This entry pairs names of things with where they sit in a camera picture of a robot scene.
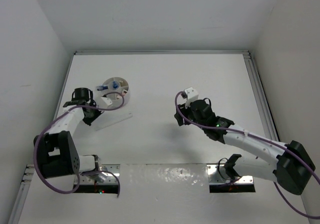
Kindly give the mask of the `aluminium frame rail left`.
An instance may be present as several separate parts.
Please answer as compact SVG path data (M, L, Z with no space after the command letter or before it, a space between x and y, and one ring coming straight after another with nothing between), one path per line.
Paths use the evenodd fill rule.
M19 223L34 172L35 172L34 164L27 164L22 176L18 194L16 196L16 199L9 217L8 224Z

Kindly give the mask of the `small blue-capped glue bottle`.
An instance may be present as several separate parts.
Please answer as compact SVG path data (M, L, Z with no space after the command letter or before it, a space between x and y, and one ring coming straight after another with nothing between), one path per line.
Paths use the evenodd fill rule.
M117 81L112 81L108 85L109 90L117 90L120 86L120 84Z

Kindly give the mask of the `aluminium frame rail right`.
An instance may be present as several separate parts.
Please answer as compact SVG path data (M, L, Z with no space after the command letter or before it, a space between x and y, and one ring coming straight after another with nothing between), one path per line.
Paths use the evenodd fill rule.
M246 51L243 54L243 59L250 78L259 116L262 121L264 136L274 141L280 141L256 63L249 51Z

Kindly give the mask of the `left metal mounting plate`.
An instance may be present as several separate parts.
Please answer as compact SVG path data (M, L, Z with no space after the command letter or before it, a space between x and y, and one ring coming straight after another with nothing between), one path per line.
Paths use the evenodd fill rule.
M120 194L120 164L101 164L92 174L80 175L75 193Z

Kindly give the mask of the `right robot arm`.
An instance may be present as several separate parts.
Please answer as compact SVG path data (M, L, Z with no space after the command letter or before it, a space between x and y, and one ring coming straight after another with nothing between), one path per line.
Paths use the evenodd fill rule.
M289 144L272 141L217 116L205 100L199 99L186 107L176 105L179 126L194 124L213 141L240 148L254 158L233 154L224 165L227 177L254 176L278 183L286 191L301 195L316 169L304 146L292 140Z

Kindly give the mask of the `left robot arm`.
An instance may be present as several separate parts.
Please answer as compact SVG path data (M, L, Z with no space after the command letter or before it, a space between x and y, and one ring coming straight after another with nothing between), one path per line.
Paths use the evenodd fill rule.
M87 88L75 89L71 101L63 105L65 116L39 140L36 160L45 179L92 172L97 168L97 155L80 156L72 138L81 122L90 126L102 114L92 109L96 106L93 92Z

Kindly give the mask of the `metal mounting plate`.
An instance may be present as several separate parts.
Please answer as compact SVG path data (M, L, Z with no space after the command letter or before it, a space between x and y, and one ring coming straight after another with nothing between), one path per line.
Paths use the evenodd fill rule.
M101 164L92 174L80 175L75 193L120 194L120 164Z
M255 184L252 176L236 177L235 180L228 180L221 176L223 164L207 164L209 192L217 193L255 193Z

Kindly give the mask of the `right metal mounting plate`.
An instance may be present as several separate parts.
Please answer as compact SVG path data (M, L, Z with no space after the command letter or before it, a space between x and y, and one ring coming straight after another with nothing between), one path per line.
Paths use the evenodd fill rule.
M221 176L223 164L207 164L209 192L217 193L255 193L255 184L252 176L236 177L235 180L228 180Z

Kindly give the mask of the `white round compartment organizer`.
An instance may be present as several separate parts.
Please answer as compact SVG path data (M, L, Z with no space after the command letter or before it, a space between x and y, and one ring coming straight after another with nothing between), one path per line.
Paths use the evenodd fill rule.
M119 84L120 82L126 82L128 84L128 82L121 77L112 77L107 79L103 85L107 85L109 86L109 83L112 81L117 81ZM127 91L127 94L125 96L122 96L121 93L123 90ZM130 87L129 84L127 87L121 87L121 85L119 86L119 88L117 90L103 90L102 91L102 97L108 97L110 98L113 102L112 105L113 107L118 107L122 104L123 98L124 98L124 104L123 106L125 106L126 104L128 104L129 100L130 100Z

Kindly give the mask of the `clear blue pen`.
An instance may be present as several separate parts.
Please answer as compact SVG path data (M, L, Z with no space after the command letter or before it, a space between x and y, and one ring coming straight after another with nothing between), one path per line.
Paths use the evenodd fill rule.
M107 85L100 85L96 87L97 91L102 91L102 90L108 90L108 86Z

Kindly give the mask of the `aluminium frame rail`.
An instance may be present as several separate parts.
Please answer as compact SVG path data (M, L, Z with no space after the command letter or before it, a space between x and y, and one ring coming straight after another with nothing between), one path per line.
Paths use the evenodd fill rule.
M19 223L34 172L35 172L34 164L27 164L22 176L18 194L16 196L16 199L9 217L8 224Z
M243 54L243 59L250 78L259 116L262 121L264 136L274 141L280 141L256 63L249 51L246 51Z

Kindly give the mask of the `clear plastic ruler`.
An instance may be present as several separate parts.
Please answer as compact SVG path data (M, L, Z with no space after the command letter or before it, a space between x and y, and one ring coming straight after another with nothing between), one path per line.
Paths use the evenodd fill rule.
M100 117L98 117L93 122L93 128L98 131L101 129L104 129L106 127L115 125L119 122L122 122L126 119L129 119L133 116L131 112L129 113L123 113L123 114L117 114L117 113L103 113Z

